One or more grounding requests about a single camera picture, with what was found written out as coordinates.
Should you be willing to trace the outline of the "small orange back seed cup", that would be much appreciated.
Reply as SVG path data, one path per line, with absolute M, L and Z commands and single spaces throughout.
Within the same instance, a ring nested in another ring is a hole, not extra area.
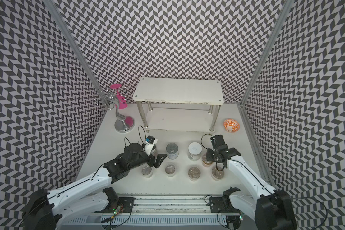
M 201 171 L 198 167 L 193 166 L 188 170 L 188 177 L 191 181 L 197 181 L 201 176 Z

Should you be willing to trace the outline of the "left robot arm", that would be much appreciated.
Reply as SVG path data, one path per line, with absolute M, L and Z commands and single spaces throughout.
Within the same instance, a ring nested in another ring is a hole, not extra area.
M 167 154 L 151 154 L 153 147 L 153 143 L 132 143 L 123 153 L 78 181 L 51 191 L 38 189 L 22 210 L 20 226 L 25 230 L 55 230 L 77 215 L 115 208 L 119 197 L 111 184 L 141 165 L 159 168 L 167 158 Z

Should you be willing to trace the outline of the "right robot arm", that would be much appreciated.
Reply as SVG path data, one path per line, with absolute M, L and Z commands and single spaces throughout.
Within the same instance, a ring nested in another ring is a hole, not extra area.
M 259 230 L 295 230 L 297 223 L 291 199 L 284 190 L 277 190 L 261 178 L 246 163 L 238 150 L 229 148 L 222 135 L 210 138 L 212 148 L 207 150 L 208 161 L 221 163 L 235 174 L 249 195 L 237 187 L 223 192 L 223 209 L 239 210 L 250 217 Z

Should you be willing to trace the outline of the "silver pull-tab tin can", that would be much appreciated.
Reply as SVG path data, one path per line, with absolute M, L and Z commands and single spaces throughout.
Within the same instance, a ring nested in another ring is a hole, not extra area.
M 166 146 L 166 152 L 169 159 L 175 160 L 179 155 L 178 145 L 176 143 L 169 143 Z

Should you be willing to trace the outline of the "small black-red seed cup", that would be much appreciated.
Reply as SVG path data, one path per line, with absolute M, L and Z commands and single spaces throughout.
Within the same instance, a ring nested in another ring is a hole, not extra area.
M 169 163 L 165 167 L 165 173 L 168 177 L 173 177 L 176 174 L 176 166 L 173 163 Z

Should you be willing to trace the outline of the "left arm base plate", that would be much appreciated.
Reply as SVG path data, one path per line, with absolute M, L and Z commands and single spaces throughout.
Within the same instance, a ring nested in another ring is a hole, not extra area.
M 120 197 L 118 201 L 109 202 L 105 209 L 96 213 L 131 213 L 134 207 L 134 197 Z

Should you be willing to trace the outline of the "large orange seed tub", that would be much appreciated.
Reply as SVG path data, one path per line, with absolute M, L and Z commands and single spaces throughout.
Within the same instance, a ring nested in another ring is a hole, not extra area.
M 213 164 L 213 162 L 212 162 L 212 161 L 209 161 L 209 160 L 207 159 L 207 155 L 204 154 L 204 155 L 202 156 L 202 165 L 203 165 L 204 167 L 210 167 L 212 164 Z

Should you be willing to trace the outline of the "tomato-lid seed jar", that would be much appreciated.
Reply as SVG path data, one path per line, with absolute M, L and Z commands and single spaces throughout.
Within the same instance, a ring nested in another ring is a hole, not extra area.
M 151 154 L 152 156 L 154 156 L 155 158 L 157 158 L 158 150 L 157 150 L 156 145 L 153 146 L 152 151 L 151 151 L 150 154 Z

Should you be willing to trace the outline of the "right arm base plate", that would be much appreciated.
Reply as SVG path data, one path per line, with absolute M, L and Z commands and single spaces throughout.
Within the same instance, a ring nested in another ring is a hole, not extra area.
M 222 197 L 210 197 L 209 207 L 211 213 L 240 213 L 238 209 L 224 201 Z

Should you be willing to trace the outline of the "small yellow-label seed cup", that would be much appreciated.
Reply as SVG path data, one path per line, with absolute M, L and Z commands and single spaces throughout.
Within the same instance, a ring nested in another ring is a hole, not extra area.
M 142 167 L 141 174 L 146 178 L 151 178 L 153 175 L 153 169 L 150 166 L 145 165 Z

